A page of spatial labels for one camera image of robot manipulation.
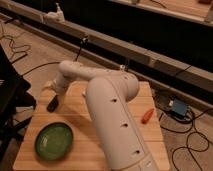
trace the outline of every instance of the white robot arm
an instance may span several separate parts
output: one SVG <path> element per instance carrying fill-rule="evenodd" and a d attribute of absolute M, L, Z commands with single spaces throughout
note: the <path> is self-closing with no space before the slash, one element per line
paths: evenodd
<path fill-rule="evenodd" d="M 58 95 L 64 94 L 78 77 L 89 81 L 86 104 L 109 168 L 115 171 L 159 171 L 127 106 L 127 101 L 138 93 L 137 78 L 125 71 L 63 61 L 52 88 Z"/>

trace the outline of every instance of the wooden table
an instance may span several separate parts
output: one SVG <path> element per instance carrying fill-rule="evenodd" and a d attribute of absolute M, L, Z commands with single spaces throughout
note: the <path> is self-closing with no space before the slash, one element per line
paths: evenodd
<path fill-rule="evenodd" d="M 64 104 L 55 113 L 46 111 L 46 106 L 54 96 L 54 92 L 50 90 L 42 92 L 13 165 L 14 171 L 108 170 L 104 154 L 91 124 L 85 100 L 82 97 L 86 85 L 87 82 L 73 83 L 67 92 Z M 145 111 L 154 108 L 151 90 L 147 82 L 140 83 L 138 96 L 128 105 L 160 170 L 168 171 L 170 165 L 156 112 L 148 124 L 140 123 Z M 58 161 L 42 161 L 34 150 L 35 138 L 43 127 L 56 121 L 65 122 L 73 129 L 74 143 L 72 150 Z"/>
<path fill-rule="evenodd" d="M 120 2 L 131 3 L 132 0 L 117 0 Z M 138 5 L 148 5 L 163 8 L 166 7 L 170 12 L 180 12 L 205 18 L 209 9 L 209 4 L 201 4 L 198 0 L 140 0 Z"/>

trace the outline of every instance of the black cable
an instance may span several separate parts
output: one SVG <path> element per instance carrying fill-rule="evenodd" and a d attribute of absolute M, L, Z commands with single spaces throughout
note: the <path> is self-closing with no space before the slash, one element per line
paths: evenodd
<path fill-rule="evenodd" d="M 176 131 L 176 130 L 171 130 L 171 129 L 164 128 L 163 126 L 161 126 L 163 129 L 165 129 L 165 130 L 167 130 L 167 131 L 170 131 L 170 132 L 172 132 L 172 133 L 180 133 L 180 134 L 182 134 L 183 132 L 188 133 L 188 132 L 190 132 L 192 129 L 195 130 L 195 131 L 191 132 L 189 135 L 187 135 L 187 138 L 186 138 L 186 146 L 178 147 L 178 148 L 176 148 L 176 149 L 172 152 L 172 163 L 173 163 L 173 165 L 174 165 L 174 167 L 175 167 L 176 170 L 179 171 L 180 169 L 178 168 L 178 166 L 177 166 L 176 163 L 175 163 L 175 154 L 176 154 L 177 151 L 179 151 L 179 150 L 186 149 L 186 150 L 188 151 L 188 153 L 190 154 L 190 156 L 192 157 L 193 161 L 194 161 L 194 162 L 196 163 L 196 165 L 199 167 L 199 169 L 200 169 L 201 171 L 203 171 L 203 169 L 202 169 L 200 163 L 199 163 L 199 162 L 197 161 L 197 159 L 195 158 L 193 152 L 199 152 L 199 153 L 205 152 L 205 151 L 207 151 L 207 150 L 209 149 L 210 144 L 213 145 L 213 142 L 210 141 L 210 140 L 206 137 L 206 135 L 204 135 L 203 133 L 201 133 L 200 131 L 198 131 L 198 129 L 196 128 L 195 121 L 196 121 L 199 117 L 203 116 L 205 113 L 207 113 L 207 112 L 209 112 L 209 111 L 211 111 L 211 110 L 213 110 L 213 108 L 209 108 L 209 109 L 203 111 L 202 113 L 200 113 L 199 115 L 195 116 L 195 112 L 194 112 L 192 109 L 190 109 L 189 112 L 190 112 L 192 118 L 191 118 L 190 121 L 188 121 L 188 124 L 191 124 L 191 126 L 190 126 L 190 128 L 189 128 L 188 130 L 186 130 L 186 131 Z M 163 117 L 164 114 L 165 114 L 164 112 L 161 113 L 161 115 L 160 115 L 160 117 L 159 117 L 159 121 L 162 120 L 162 117 Z M 199 135 L 201 138 L 203 138 L 203 139 L 207 142 L 207 145 L 206 145 L 204 148 L 202 148 L 202 149 L 195 149 L 195 148 L 190 147 L 189 140 L 190 140 L 190 138 L 191 138 L 193 135 Z"/>
<path fill-rule="evenodd" d="M 25 76 L 25 75 L 29 74 L 30 72 L 32 72 L 32 71 L 34 71 L 34 70 L 36 70 L 36 69 L 38 69 L 38 68 L 44 67 L 44 66 L 46 66 L 46 65 L 53 65 L 53 64 L 59 64 L 59 63 L 60 63 L 60 62 L 49 62 L 49 63 L 45 63 L 45 64 L 42 64 L 42 65 L 36 66 L 35 68 L 32 68 L 32 69 L 30 69 L 29 71 L 27 71 L 27 72 L 25 72 L 24 74 L 22 74 L 22 76 Z"/>
<path fill-rule="evenodd" d="M 85 36 L 83 39 L 81 39 L 78 53 L 77 53 L 77 55 L 76 55 L 76 57 L 75 57 L 75 59 L 73 61 L 78 61 L 78 58 L 79 58 L 79 56 L 81 54 L 81 50 L 83 49 L 83 46 L 87 44 L 87 42 L 88 42 L 88 37 L 87 36 Z"/>
<path fill-rule="evenodd" d="M 165 112 L 162 112 L 160 118 L 159 118 L 159 121 L 161 121 L 161 119 L 163 118 L 163 115 L 166 114 Z M 176 122 L 180 123 L 180 124 L 183 124 L 181 123 L 180 121 L 176 120 L 174 117 L 171 117 L 169 115 L 167 115 L 168 117 L 170 117 L 171 119 L 175 120 Z M 183 130 L 183 131 L 176 131 L 176 130 L 172 130 L 172 129 L 169 129 L 169 128 L 166 128 L 162 125 L 160 125 L 160 127 L 166 131 L 169 131 L 169 132 L 172 132 L 172 133 L 177 133 L 177 134 L 186 134 L 188 132 L 190 132 L 193 128 L 193 123 L 192 122 L 189 122 L 188 124 L 191 124 L 190 127 L 186 130 Z"/>
<path fill-rule="evenodd" d="M 167 9 L 167 7 L 164 4 L 162 4 L 161 2 L 158 2 L 156 0 L 150 0 L 150 1 L 160 5 L 161 7 L 165 8 L 165 9 Z"/>
<path fill-rule="evenodd" d="M 21 37 L 24 34 L 24 32 L 19 34 L 18 36 L 7 35 L 5 34 L 5 30 L 1 22 L 1 34 L 2 35 L 0 36 L 0 40 L 2 39 L 9 40 L 9 47 L 12 51 L 12 56 L 9 58 L 10 61 L 18 54 L 21 54 L 21 56 L 17 57 L 17 59 L 13 61 L 13 63 L 23 59 L 24 57 L 28 55 L 27 52 L 31 49 L 30 45 L 20 45 L 20 46 L 15 45 L 15 39 L 18 39 L 19 37 Z"/>

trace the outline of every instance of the green ceramic bowl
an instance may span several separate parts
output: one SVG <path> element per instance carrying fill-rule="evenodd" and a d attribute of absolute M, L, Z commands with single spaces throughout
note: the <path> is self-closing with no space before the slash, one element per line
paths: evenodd
<path fill-rule="evenodd" d="M 72 129 L 65 123 L 55 122 L 39 132 L 35 150 L 43 160 L 57 160 L 69 151 L 72 142 Z"/>

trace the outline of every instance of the concrete floor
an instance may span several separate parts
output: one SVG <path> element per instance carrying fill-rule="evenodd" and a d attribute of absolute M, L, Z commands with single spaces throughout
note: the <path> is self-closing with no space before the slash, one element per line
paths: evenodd
<path fill-rule="evenodd" d="M 13 24 L 3 24 L 3 27 L 5 29 L 5 33 L 9 35 L 18 36 L 23 33 L 19 38 L 15 39 L 17 45 L 29 44 L 31 46 L 31 49 L 28 52 L 28 56 L 14 64 L 14 67 L 20 74 L 43 63 L 61 61 L 64 59 L 72 60 L 76 56 L 76 54 L 72 51 L 64 49 L 63 47 L 49 42 L 43 39 L 42 37 L 38 37 L 37 35 L 25 30 L 23 27 L 17 27 Z M 9 42 L 7 40 L 1 40 L 0 43 L 5 49 L 7 55 L 11 56 L 11 51 L 8 47 Z M 79 61 L 88 66 L 103 67 L 100 64 L 97 64 L 95 61 L 88 60 L 82 56 L 79 58 Z M 49 65 L 43 68 L 39 68 L 26 75 L 24 78 L 28 80 L 32 85 L 31 89 L 29 90 L 29 93 L 32 94 L 36 99 L 38 99 L 44 83 L 48 80 L 52 80 L 56 73 L 57 65 Z M 32 115 L 32 113 L 33 111 L 29 110 L 24 113 L 18 114 L 16 118 L 21 119 L 26 116 Z M 196 121 L 197 129 L 204 133 L 211 141 L 213 141 L 212 123 L 213 117 L 210 117 L 209 115 L 205 115 Z M 177 122 L 172 121 L 166 116 L 162 118 L 161 125 L 179 131 L 184 130 L 188 127 L 187 125 L 178 124 Z M 178 147 L 186 146 L 186 138 L 189 133 L 182 135 L 171 133 L 165 130 L 162 130 L 162 132 L 164 135 L 169 160 L 171 162 L 171 171 L 173 171 L 175 170 L 175 168 L 172 164 L 172 152 Z M 198 135 L 194 135 L 190 138 L 189 144 L 190 147 L 202 149 L 205 148 L 206 141 L 204 141 Z M 0 171 L 12 171 L 12 165 L 18 152 L 19 146 L 20 143 L 16 142 L 15 140 L 10 143 L 7 153 L 5 154 L 3 161 L 0 163 Z M 206 152 L 193 152 L 193 154 L 202 166 L 203 171 L 213 170 L 212 158 L 210 157 L 213 156 L 212 145 L 210 145 L 210 148 Z M 176 153 L 175 162 L 181 171 L 200 170 L 194 163 L 192 157 L 189 155 L 189 152 L 187 152 L 187 150 L 185 149 L 180 150 Z"/>

